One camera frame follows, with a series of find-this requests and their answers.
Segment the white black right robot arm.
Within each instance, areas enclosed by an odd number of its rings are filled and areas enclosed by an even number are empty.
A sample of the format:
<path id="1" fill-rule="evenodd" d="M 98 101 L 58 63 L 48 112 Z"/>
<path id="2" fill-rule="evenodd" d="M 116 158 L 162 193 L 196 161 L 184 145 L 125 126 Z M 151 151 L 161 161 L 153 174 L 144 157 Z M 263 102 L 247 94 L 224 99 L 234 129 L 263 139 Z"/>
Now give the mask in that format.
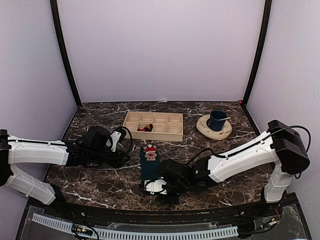
<path id="1" fill-rule="evenodd" d="M 287 126 L 278 120 L 253 140 L 230 151 L 217 154 L 208 148 L 209 156 L 196 154 L 186 163 L 166 159 L 159 163 L 152 179 L 145 180 L 143 190 L 161 195 L 165 203 L 177 204 L 185 192 L 202 192 L 230 177 L 260 165 L 274 163 L 272 175 L 262 189 L 262 201 L 255 213 L 266 217 L 275 208 L 284 191 L 310 166 L 309 146 L 303 144 L 298 125 Z"/>

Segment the black red yellow argyle sock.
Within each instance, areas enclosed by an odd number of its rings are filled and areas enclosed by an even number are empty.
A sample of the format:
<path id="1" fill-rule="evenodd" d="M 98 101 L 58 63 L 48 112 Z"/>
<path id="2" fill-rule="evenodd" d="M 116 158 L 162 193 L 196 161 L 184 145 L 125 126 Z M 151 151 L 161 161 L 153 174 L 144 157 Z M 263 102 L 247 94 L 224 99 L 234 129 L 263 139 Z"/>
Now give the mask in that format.
<path id="1" fill-rule="evenodd" d="M 150 123 L 150 124 L 145 125 L 142 128 L 138 128 L 137 131 L 138 132 L 152 132 L 153 128 L 154 128 L 153 124 Z"/>

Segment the dark blue mug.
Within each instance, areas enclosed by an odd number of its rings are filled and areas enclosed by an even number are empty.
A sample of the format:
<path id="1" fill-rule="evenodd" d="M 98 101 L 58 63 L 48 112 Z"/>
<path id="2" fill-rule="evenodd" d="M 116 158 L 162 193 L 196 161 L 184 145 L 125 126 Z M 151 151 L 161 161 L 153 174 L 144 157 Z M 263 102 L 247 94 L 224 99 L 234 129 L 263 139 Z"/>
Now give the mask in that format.
<path id="1" fill-rule="evenodd" d="M 227 115 L 221 110 L 213 110 L 210 113 L 206 125 L 214 132 L 219 132 L 224 128 Z"/>

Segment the black front table rail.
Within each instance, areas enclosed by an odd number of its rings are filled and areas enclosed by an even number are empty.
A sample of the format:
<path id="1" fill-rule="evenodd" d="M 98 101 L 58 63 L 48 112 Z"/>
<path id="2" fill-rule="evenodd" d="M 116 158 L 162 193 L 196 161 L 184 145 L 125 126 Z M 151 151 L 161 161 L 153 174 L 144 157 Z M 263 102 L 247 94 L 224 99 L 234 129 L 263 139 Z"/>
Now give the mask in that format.
<path id="1" fill-rule="evenodd" d="M 301 208 L 294 193 L 286 193 L 279 203 L 262 203 L 259 192 L 239 190 L 209 190 L 186 193 L 178 204 L 163 203 L 159 196 L 148 196 L 140 191 L 119 189 L 115 192 L 63 192 L 69 215 L 67 220 L 105 225 L 108 222 L 132 224 L 189 224 L 214 221 L 238 224 L 257 218 L 290 216 L 300 219 Z"/>

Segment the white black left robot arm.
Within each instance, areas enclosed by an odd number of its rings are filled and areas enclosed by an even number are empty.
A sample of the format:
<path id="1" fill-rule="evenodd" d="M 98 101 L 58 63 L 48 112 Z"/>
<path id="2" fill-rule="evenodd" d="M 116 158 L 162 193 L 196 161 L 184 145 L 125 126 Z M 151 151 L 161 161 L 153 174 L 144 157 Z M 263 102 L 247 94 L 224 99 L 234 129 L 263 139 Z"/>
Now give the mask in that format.
<path id="1" fill-rule="evenodd" d="M 42 141 L 18 138 L 0 131 L 0 185 L 14 189 L 27 197 L 50 206 L 60 218 L 67 218 L 70 206 L 60 188 L 45 183 L 18 168 L 21 163 L 50 164 L 65 167 L 95 168 L 108 165 L 119 168 L 130 160 L 130 149 L 118 150 L 117 145 L 126 136 L 128 128 L 120 126 L 113 132 L 92 126 L 75 140 Z"/>

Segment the black right frame post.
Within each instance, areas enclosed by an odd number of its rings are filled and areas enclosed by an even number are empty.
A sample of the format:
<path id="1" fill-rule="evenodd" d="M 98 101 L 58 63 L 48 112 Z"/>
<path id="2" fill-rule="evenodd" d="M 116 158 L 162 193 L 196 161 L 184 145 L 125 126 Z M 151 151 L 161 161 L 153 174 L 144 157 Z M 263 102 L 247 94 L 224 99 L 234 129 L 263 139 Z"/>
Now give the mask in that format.
<path id="1" fill-rule="evenodd" d="M 248 83 L 244 92 L 244 96 L 242 99 L 242 108 L 245 109 L 248 105 L 254 83 L 256 80 L 256 76 L 258 73 L 258 69 L 260 66 L 263 50 L 264 50 L 264 45 L 265 45 L 265 40 L 267 36 L 267 31 L 268 31 L 268 26 L 269 26 L 269 20 L 270 20 L 270 15 L 271 15 L 271 9 L 272 9 L 272 0 L 265 0 L 264 1 L 264 9 L 263 9 L 263 15 L 262 15 L 262 21 L 261 21 L 261 27 L 260 27 L 260 32 L 259 32 L 259 37 L 258 37 L 258 42 L 257 42 L 257 47 L 253 59 L 253 64 L 252 68 L 250 71 Z"/>

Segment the black frame post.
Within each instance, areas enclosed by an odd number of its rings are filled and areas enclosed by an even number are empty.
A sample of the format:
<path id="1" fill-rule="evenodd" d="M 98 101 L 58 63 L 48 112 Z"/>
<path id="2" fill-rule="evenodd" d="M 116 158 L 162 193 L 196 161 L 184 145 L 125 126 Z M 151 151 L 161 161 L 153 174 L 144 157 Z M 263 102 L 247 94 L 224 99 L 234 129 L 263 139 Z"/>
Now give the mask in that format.
<path id="1" fill-rule="evenodd" d="M 67 53 L 67 47 L 64 39 L 64 34 L 63 34 L 63 29 L 62 29 L 62 24 L 61 24 L 59 9 L 58 9 L 58 1 L 50 0 L 50 8 L 51 8 L 51 15 L 53 19 L 56 39 L 57 39 L 57 43 L 60 51 L 60 56 L 61 56 L 64 70 L 66 73 L 68 84 L 69 84 L 73 99 L 75 101 L 75 104 L 77 108 L 79 108 L 82 105 L 82 101 L 76 86 L 76 81 L 72 72 L 69 56 Z"/>
<path id="2" fill-rule="evenodd" d="M 242 108 L 245 109 L 248 105 L 254 83 L 256 80 L 256 76 L 258 73 L 258 69 L 260 66 L 263 50 L 264 50 L 264 45 L 265 45 L 265 40 L 267 36 L 267 31 L 268 31 L 268 26 L 269 26 L 269 20 L 270 20 L 270 15 L 271 15 L 271 9 L 272 9 L 272 0 L 265 0 L 264 1 L 264 9 L 263 9 L 263 15 L 262 15 L 262 21 L 261 21 L 261 27 L 260 27 L 260 32 L 259 32 L 259 37 L 258 37 L 258 42 L 257 42 L 257 47 L 253 59 L 253 64 L 252 68 L 250 71 L 248 83 L 244 92 L 244 96 L 242 99 Z"/>

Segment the black left frame post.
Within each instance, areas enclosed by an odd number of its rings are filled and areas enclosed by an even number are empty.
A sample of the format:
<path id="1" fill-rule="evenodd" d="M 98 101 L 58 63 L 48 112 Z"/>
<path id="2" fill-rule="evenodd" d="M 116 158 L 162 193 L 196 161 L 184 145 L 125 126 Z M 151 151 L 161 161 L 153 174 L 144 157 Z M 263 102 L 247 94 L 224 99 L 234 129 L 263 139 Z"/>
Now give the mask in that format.
<path id="1" fill-rule="evenodd" d="M 60 51 L 60 56 L 61 56 L 64 70 L 66 73 L 68 84 L 69 84 L 73 99 L 75 101 L 75 104 L 77 108 L 79 108 L 82 105 L 82 101 L 76 86 L 76 81 L 72 72 L 69 56 L 67 53 L 67 47 L 64 39 L 64 34 L 63 34 L 63 29 L 62 29 L 62 24 L 61 24 L 59 9 L 58 9 L 58 1 L 50 0 L 50 8 L 51 8 L 51 15 L 53 19 L 56 39 L 57 39 L 57 43 Z"/>

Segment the green christmas bear sock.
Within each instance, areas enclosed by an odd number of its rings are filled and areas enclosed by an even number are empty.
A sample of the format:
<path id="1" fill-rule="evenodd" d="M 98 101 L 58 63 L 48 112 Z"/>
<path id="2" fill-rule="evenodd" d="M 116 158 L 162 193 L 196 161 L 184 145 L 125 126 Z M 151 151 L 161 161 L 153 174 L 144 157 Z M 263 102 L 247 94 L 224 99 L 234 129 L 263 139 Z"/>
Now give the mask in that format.
<path id="1" fill-rule="evenodd" d="M 145 145 L 141 147 L 139 153 L 141 168 L 141 187 L 144 191 L 148 181 L 155 180 L 156 170 L 160 164 L 160 155 L 156 145 Z"/>

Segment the wooden compartment tray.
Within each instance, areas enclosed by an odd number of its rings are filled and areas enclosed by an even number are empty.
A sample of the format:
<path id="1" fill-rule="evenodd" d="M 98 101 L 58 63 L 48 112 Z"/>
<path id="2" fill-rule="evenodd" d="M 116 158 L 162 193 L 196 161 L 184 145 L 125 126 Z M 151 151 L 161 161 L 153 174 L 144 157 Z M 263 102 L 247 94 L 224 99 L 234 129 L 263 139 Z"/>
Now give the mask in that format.
<path id="1" fill-rule="evenodd" d="M 153 124 L 152 132 L 138 131 L 145 125 Z M 135 140 L 181 142 L 184 135 L 182 113 L 129 111 L 123 126 Z"/>

